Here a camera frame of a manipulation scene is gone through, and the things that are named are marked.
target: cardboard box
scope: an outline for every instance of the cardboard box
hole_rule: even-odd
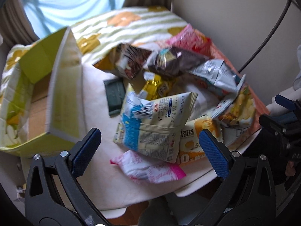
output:
[[[10,106],[19,111],[13,116],[14,126],[10,125],[12,121],[9,124],[6,121],[1,127],[6,136],[9,136],[6,132],[9,125],[15,132],[0,150],[22,157],[37,153],[50,156],[70,150],[85,136],[81,57],[73,33],[67,27],[38,41],[20,58],[16,67],[22,78],[30,82],[22,85],[23,92],[30,97],[25,98],[25,104],[12,97],[1,105],[2,116],[8,115]],[[24,99],[21,91],[14,94]],[[21,132],[26,133],[28,141],[19,138]]]

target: metal bolt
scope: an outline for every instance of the metal bolt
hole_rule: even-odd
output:
[[[240,154],[237,152],[237,151],[233,151],[232,152],[232,156],[234,156],[234,157],[239,157],[240,156]]]
[[[38,160],[40,157],[41,157],[41,156],[40,156],[39,154],[36,154],[36,155],[33,157],[33,159],[34,159],[34,160]]]
[[[68,151],[64,150],[61,152],[61,157],[65,157],[68,155]]]
[[[260,159],[262,159],[263,161],[265,161],[266,160],[266,156],[265,155],[261,155]]]

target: cream-colored snack bag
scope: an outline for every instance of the cream-colored snack bag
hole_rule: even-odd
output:
[[[126,96],[121,143],[139,153],[171,163],[179,152],[181,129],[190,115],[197,94],[182,93],[152,101]]]
[[[219,142],[223,142],[220,125],[209,116],[189,121],[181,132],[178,163],[184,164],[205,156],[199,143],[199,134],[203,129],[208,129]]]

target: light blue fabric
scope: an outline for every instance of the light blue fabric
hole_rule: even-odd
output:
[[[35,33],[43,38],[54,31],[122,7],[124,0],[22,0]]]

